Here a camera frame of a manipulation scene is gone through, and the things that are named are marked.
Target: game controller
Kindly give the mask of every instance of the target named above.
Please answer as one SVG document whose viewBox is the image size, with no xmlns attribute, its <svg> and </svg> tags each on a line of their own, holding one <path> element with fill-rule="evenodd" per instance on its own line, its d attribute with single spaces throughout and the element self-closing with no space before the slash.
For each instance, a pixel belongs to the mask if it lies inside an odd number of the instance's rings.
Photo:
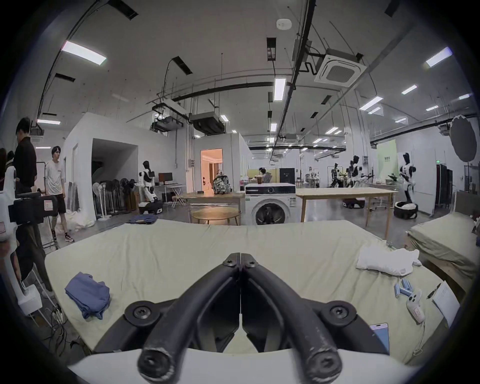
<svg viewBox="0 0 480 384">
<path fill-rule="evenodd" d="M 421 290 L 413 292 L 407 300 L 408 311 L 412 314 L 413 318 L 418 324 L 425 321 L 425 315 L 420 307 Z"/>
</svg>

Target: round table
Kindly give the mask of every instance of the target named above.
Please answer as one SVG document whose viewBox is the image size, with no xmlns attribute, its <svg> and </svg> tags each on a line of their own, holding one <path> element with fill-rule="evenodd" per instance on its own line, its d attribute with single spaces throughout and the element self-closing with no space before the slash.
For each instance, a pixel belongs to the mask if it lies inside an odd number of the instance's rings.
<svg viewBox="0 0 480 384">
<path fill-rule="evenodd" d="M 212 220 L 226 220 L 230 224 L 230 219 L 235 218 L 235 223 L 238 225 L 237 217 L 239 216 L 240 212 L 233 207 L 207 207 L 192 211 L 192 217 L 198 220 L 198 224 L 200 220 L 206 220 L 207 224 Z"/>
</svg>

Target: smartphone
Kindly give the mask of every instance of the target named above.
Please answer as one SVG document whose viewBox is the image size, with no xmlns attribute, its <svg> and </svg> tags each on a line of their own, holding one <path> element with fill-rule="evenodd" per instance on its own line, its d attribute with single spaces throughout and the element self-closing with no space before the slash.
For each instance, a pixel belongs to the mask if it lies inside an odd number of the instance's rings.
<svg viewBox="0 0 480 384">
<path fill-rule="evenodd" d="M 383 324 L 370 325 L 370 329 L 375 332 L 377 337 L 385 346 L 388 354 L 390 354 L 390 342 L 388 339 L 388 324 L 383 323 Z"/>
</svg>

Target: beige mattress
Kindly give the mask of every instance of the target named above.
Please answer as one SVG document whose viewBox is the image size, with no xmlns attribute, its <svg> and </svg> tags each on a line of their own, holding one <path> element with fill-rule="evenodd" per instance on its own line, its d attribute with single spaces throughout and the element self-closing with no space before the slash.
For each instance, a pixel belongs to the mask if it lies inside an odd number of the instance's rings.
<svg viewBox="0 0 480 384">
<path fill-rule="evenodd" d="M 363 244 L 386 247 L 383 240 L 347 221 L 237 227 L 158 220 L 153 225 L 125 224 L 75 242 L 50 253 L 45 264 L 64 313 L 91 349 L 130 303 L 177 298 L 230 253 L 245 252 L 304 298 L 345 300 L 368 324 L 388 323 L 391 355 L 407 362 L 423 328 L 408 312 L 406 296 L 395 298 L 396 277 L 355 268 Z M 110 287 L 111 304 L 103 320 L 84 320 L 65 294 L 78 272 Z M 408 278 L 424 292 L 440 282 L 425 267 L 414 267 Z M 422 306 L 426 342 L 443 317 L 431 300 L 423 300 Z M 237 334 L 227 352 L 254 352 L 242 332 Z"/>
<path fill-rule="evenodd" d="M 467 291 L 480 265 L 473 220 L 452 212 L 438 219 L 418 224 L 407 231 L 414 248 L 442 269 Z"/>
</svg>

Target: pen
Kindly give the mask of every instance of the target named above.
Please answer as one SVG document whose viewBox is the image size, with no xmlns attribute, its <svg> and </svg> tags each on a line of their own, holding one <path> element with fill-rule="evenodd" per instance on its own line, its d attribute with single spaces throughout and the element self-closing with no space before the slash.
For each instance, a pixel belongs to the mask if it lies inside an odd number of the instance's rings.
<svg viewBox="0 0 480 384">
<path fill-rule="evenodd" d="M 438 287 L 442 285 L 442 283 L 440 283 L 439 285 L 437 285 L 437 288 L 435 288 L 432 292 L 430 292 L 430 295 L 427 296 L 427 299 L 429 299 L 430 297 L 433 296 L 433 294 L 437 291 Z"/>
</svg>

